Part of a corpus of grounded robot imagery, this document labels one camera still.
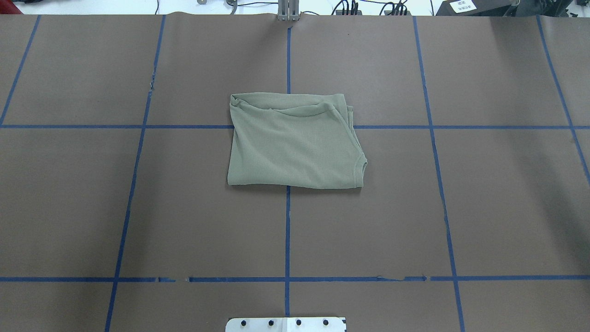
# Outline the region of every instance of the green t-shirt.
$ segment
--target green t-shirt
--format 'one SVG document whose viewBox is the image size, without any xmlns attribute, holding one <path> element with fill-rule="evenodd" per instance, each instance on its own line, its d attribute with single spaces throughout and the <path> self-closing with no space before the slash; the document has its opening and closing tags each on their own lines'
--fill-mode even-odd
<svg viewBox="0 0 590 332">
<path fill-rule="evenodd" d="M 367 159 L 344 95 L 240 93 L 227 182 L 316 189 L 363 186 Z"/>
</svg>

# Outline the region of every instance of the gray metal bracket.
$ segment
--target gray metal bracket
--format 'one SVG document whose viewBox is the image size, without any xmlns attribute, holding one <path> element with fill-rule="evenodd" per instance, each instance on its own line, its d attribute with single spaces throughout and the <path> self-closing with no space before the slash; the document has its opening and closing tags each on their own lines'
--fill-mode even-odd
<svg viewBox="0 0 590 332">
<path fill-rule="evenodd" d="M 299 21 L 299 0 L 278 0 L 279 21 Z"/>
</svg>

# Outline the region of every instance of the folded garment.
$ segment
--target folded garment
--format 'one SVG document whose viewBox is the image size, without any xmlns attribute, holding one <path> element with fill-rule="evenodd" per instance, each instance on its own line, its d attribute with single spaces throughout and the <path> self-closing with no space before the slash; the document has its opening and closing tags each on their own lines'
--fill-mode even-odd
<svg viewBox="0 0 590 332">
<path fill-rule="evenodd" d="M 316 189 L 363 186 L 367 159 L 344 95 L 240 93 L 227 182 Z"/>
</svg>

